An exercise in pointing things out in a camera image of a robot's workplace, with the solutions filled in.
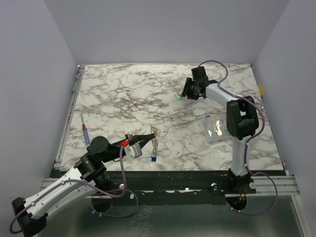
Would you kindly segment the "green key tag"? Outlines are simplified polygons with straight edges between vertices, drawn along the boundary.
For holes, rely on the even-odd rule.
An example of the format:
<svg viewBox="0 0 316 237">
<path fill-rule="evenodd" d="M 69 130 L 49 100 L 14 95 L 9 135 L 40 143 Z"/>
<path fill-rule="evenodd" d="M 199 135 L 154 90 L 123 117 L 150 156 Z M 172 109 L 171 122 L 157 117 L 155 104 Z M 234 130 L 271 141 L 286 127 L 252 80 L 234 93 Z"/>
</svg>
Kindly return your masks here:
<svg viewBox="0 0 316 237">
<path fill-rule="evenodd" d="M 182 96 L 180 94 L 175 94 L 174 97 L 177 99 L 177 100 L 182 100 Z"/>
</svg>

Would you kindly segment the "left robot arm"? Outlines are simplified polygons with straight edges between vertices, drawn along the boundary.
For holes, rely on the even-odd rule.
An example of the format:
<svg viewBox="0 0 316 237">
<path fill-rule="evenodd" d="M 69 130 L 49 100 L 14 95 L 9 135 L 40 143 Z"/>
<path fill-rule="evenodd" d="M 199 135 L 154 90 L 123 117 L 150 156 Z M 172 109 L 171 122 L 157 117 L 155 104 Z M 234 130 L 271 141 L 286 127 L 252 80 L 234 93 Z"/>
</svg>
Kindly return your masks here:
<svg viewBox="0 0 316 237">
<path fill-rule="evenodd" d="M 123 185 L 113 189 L 104 164 L 117 158 L 123 162 L 123 158 L 140 157 L 142 148 L 155 137 L 153 133 L 127 134 L 125 139 L 115 143 L 110 143 L 103 136 L 93 138 L 86 154 L 61 178 L 31 197 L 18 197 L 12 202 L 13 221 L 18 222 L 20 230 L 13 230 L 13 224 L 10 224 L 10 233 L 33 237 L 46 227 L 53 214 L 80 198 L 92 195 L 123 197 L 129 191 L 126 175 L 122 174 Z"/>
</svg>

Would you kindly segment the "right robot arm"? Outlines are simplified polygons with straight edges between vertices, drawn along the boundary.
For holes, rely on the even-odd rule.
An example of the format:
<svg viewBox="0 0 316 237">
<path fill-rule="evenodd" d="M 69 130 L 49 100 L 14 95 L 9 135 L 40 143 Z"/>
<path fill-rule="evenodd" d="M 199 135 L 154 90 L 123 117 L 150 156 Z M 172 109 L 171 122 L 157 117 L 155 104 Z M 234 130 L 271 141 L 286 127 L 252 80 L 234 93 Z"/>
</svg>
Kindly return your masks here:
<svg viewBox="0 0 316 237">
<path fill-rule="evenodd" d="M 211 99 L 226 109 L 226 127 L 233 137 L 232 164 L 228 171 L 227 188 L 238 193 L 250 180 L 248 158 L 250 139 L 259 127 L 258 115 L 251 96 L 242 97 L 226 90 L 216 80 L 209 80 L 205 68 L 199 66 L 191 70 L 192 78 L 187 78 L 181 97 L 191 100 Z"/>
</svg>

